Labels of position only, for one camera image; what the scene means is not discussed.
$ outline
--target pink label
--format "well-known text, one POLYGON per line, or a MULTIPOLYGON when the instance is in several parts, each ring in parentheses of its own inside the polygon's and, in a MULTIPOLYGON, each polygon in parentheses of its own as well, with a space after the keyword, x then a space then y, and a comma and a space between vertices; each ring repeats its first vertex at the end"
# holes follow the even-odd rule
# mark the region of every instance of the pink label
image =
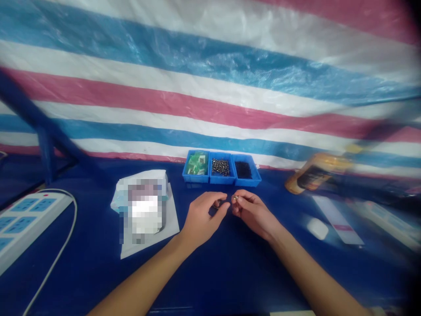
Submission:
POLYGON ((333 225, 336 230, 345 230, 345 231, 353 231, 352 227, 349 225, 333 225))

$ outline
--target blue table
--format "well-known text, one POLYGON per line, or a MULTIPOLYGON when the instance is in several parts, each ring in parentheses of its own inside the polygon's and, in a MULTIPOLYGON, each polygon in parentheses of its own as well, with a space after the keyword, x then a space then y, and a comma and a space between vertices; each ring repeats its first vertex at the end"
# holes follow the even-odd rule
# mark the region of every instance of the blue table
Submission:
MULTIPOLYGON (((180 228, 189 203, 204 191, 223 191, 230 196, 237 189, 210 184, 191 188, 183 182, 182 164, 118 159, 96 161, 115 182, 144 170, 167 170, 180 228)), ((385 262, 367 250, 342 243, 332 246, 317 240, 299 223, 303 216, 323 219, 323 215, 309 196, 295 196, 286 191, 283 183, 291 173, 273 170, 261 170, 260 173, 262 183, 250 191, 262 198, 321 266, 357 300, 364 305, 405 301, 406 281, 411 278, 407 269, 385 262)), ((109 207, 114 188, 101 188, 87 179, 80 167, 67 171, 53 187, 74 194, 79 206, 78 220, 31 315, 85 315, 159 251, 168 239, 120 260, 118 214, 109 207)), ((0 277, 2 315, 21 315, 24 311, 66 239, 72 218, 73 206, 69 206, 0 277)), ((370 232, 357 228, 356 231, 368 243, 370 240, 375 242, 370 232)), ((371 247, 381 246, 373 243, 371 247)), ((385 255, 389 252, 387 248, 381 251, 385 255)), ((153 310, 160 312, 194 315, 308 308, 298 287, 268 245, 231 214, 226 216, 215 235, 182 264, 153 305, 153 310)))
MULTIPOLYGON (((57 171, 70 165, 57 158, 57 171)), ((0 210, 44 183, 44 168, 40 156, 10 154, 0 160, 0 210)))

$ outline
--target bottle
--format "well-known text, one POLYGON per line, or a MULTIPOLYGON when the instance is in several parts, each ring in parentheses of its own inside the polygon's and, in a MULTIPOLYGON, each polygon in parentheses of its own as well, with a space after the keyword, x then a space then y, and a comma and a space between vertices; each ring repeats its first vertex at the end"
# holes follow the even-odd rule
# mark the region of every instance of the bottle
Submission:
POLYGON ((342 156, 317 153, 285 182, 285 188, 293 194, 314 191, 333 173, 343 174, 351 166, 352 163, 342 156))

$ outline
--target blue storage box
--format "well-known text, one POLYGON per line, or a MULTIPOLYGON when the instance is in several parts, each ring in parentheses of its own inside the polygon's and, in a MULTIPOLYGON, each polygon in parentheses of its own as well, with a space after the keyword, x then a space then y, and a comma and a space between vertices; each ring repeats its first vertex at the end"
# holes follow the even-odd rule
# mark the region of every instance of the blue storage box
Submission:
POLYGON ((257 187, 257 185, 262 181, 259 171, 256 168, 253 157, 250 155, 231 155, 232 165, 235 169, 235 185, 241 187, 257 187), (235 167, 235 162, 247 162, 250 166, 251 179, 239 179, 237 175, 237 169, 235 167))
POLYGON ((186 159, 186 163, 184 164, 184 169, 183 169, 183 178, 184 178, 184 182, 194 182, 194 183, 209 183, 209 175, 210 175, 210 152, 208 151, 201 151, 201 150, 196 150, 196 151, 189 151, 189 153, 187 154, 187 159, 186 159), (207 175, 190 175, 187 174, 187 165, 189 163, 189 159, 190 156, 195 154, 197 151, 203 152, 207 155, 207 175))
POLYGON ((213 184, 233 184, 235 181, 235 166, 232 164, 232 160, 231 160, 231 154, 227 154, 227 153, 215 153, 215 152, 211 152, 210 156, 209 156, 209 175, 210 175, 210 183, 213 184), (218 176, 212 175, 212 159, 217 159, 217 160, 228 160, 228 165, 229 165, 229 177, 224 177, 224 176, 218 176))

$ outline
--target plastic tarp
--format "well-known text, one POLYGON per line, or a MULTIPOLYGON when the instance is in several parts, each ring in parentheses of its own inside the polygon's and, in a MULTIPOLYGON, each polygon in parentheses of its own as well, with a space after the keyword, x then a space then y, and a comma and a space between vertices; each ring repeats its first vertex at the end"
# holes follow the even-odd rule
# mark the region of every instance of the plastic tarp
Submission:
MULTIPOLYGON (((201 148, 295 169, 343 154, 421 96, 418 45, 391 0, 0 0, 2 70, 99 157, 201 148)), ((421 177, 420 122, 353 171, 421 177)), ((1 104, 0 150, 37 146, 1 104)))

